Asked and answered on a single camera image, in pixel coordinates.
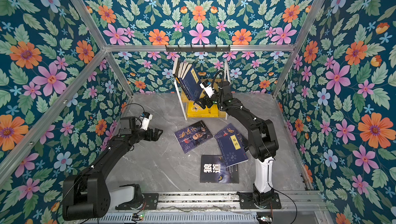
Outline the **yellow cartoon cover book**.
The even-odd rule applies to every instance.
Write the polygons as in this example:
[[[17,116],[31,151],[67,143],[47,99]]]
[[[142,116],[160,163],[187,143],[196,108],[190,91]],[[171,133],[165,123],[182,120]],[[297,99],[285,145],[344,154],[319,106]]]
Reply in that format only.
[[[193,102],[190,102],[188,104],[187,114],[189,114],[189,115],[193,115],[193,114],[216,115],[216,114],[219,114],[219,110],[218,110],[217,105],[213,105],[211,108],[201,109],[200,107],[196,106]]]

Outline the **black wolf cover book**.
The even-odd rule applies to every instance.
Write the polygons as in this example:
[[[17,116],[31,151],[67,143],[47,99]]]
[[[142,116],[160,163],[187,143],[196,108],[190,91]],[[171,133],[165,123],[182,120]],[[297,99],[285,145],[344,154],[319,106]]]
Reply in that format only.
[[[203,155],[201,157],[200,182],[238,184],[238,165],[226,166],[221,155]]]

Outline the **wooden shelf white frame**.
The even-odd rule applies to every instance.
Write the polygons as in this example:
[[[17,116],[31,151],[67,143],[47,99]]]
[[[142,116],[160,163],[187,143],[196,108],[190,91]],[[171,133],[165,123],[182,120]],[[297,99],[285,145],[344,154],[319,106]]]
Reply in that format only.
[[[228,65],[227,62],[225,62],[224,73],[222,74],[223,75],[222,76],[222,80],[224,81],[226,79],[228,82],[231,82],[229,74],[230,74],[229,65]],[[217,76],[215,76],[215,78],[213,80],[214,80],[214,82],[217,82],[218,84],[221,83],[221,80],[219,78],[217,78]],[[187,99],[187,97],[186,97],[186,95],[185,95],[183,90],[182,90],[182,93],[179,92],[179,87],[181,87],[181,86],[176,82],[175,79],[174,79],[174,86],[175,86],[175,89],[178,91],[177,92],[177,96],[178,96],[178,99],[179,99],[179,102],[180,102],[180,106],[181,106],[182,111],[183,111],[184,119],[187,121],[187,119],[188,119],[188,117],[187,117],[188,104],[185,107],[185,103],[190,103],[190,102],[194,102],[194,101],[189,101]],[[228,114],[226,114],[226,112],[224,112],[224,111],[223,112],[219,112],[219,118],[225,118],[225,120],[228,120],[228,117],[229,116],[228,116]]]

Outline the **navy book yellow label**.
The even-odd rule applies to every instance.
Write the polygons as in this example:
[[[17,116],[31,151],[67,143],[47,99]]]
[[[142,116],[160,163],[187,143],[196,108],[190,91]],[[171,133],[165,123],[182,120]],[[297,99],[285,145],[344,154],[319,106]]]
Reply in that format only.
[[[181,69],[182,69],[182,65],[181,65],[181,61],[179,61],[178,78],[179,78],[179,81],[180,81],[180,86],[181,86],[182,90],[184,91],[186,97],[188,98],[188,92],[187,92],[187,89],[186,89],[186,87],[185,87],[185,85],[184,85],[184,83],[182,81],[182,77],[181,77],[181,74],[182,74],[181,73],[182,72]]]

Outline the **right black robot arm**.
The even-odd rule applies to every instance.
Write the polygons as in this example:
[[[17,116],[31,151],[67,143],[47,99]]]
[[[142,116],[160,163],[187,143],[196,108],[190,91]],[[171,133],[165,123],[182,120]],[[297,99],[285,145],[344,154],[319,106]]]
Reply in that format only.
[[[218,110],[238,120],[248,132],[245,143],[255,159],[255,181],[253,184],[252,201],[258,207],[264,207],[275,197],[272,183],[272,166],[279,149],[274,124],[253,114],[242,102],[233,97],[230,83],[221,80],[218,89],[213,88],[214,81],[205,80],[199,83],[205,97],[195,101],[203,109],[216,105]]]

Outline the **yellow book under shelf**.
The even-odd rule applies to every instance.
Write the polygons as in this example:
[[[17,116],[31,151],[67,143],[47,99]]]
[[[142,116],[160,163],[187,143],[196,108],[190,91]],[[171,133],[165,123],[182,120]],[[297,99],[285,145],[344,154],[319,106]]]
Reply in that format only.
[[[218,114],[216,114],[216,115],[213,115],[213,114],[211,114],[211,115],[198,115],[198,114],[189,115],[188,114],[187,117],[188,118],[218,118],[219,115]]]

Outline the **purple book under right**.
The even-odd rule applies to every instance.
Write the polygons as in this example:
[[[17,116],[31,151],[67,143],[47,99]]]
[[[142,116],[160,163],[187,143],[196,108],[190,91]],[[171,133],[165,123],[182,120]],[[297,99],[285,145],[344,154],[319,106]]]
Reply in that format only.
[[[228,137],[232,135],[236,135],[237,140],[245,150],[248,148],[247,139],[231,123],[228,124],[226,127],[222,128],[220,131],[218,131],[214,136],[216,140],[221,140],[224,137]]]

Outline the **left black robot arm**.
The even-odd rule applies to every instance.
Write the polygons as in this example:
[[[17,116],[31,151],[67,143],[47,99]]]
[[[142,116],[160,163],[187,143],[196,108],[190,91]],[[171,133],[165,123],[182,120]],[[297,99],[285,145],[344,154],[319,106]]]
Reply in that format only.
[[[158,141],[163,131],[150,129],[152,115],[120,119],[119,131],[107,143],[104,151],[78,175],[68,176],[63,183],[62,217],[65,221],[104,217],[117,206],[132,209],[144,207],[139,184],[129,184],[110,191],[106,179],[117,162],[142,140]]]

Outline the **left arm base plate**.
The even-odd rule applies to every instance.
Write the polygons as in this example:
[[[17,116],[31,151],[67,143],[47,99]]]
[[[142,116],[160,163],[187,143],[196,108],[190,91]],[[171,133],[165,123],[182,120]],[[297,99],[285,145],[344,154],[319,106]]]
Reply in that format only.
[[[131,201],[122,203],[115,207],[116,210],[155,210],[158,205],[159,194],[142,193],[137,194]]]

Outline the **dark illustrated cover book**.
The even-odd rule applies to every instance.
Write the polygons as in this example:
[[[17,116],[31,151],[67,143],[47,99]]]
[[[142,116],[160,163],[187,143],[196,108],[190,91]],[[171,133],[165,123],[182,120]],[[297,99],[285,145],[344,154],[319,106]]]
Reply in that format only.
[[[213,138],[203,120],[176,131],[174,135],[185,154]]]

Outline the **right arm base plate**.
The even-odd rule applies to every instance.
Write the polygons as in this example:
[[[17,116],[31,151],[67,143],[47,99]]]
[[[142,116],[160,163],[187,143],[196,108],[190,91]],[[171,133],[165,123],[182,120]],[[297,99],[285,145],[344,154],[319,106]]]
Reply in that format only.
[[[239,197],[240,208],[243,210],[279,210],[282,208],[278,193],[271,193],[269,198],[259,204],[255,203],[253,193],[237,192],[237,196]]]

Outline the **black book on shelf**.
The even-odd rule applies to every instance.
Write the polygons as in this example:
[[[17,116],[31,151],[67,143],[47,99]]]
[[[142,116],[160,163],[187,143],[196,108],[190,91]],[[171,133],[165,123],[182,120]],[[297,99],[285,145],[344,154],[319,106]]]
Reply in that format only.
[[[176,82],[180,85],[180,81],[179,81],[179,78],[178,78],[178,69],[179,69],[179,60],[178,60],[178,58],[176,58],[174,60],[174,65],[173,65],[172,72],[173,72],[173,76],[174,76]]]

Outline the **black hook rail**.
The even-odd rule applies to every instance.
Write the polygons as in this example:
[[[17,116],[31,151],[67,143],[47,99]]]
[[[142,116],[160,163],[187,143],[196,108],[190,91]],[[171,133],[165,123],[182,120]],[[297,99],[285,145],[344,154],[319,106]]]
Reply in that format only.
[[[166,45],[166,52],[230,52],[231,47],[229,45]]]

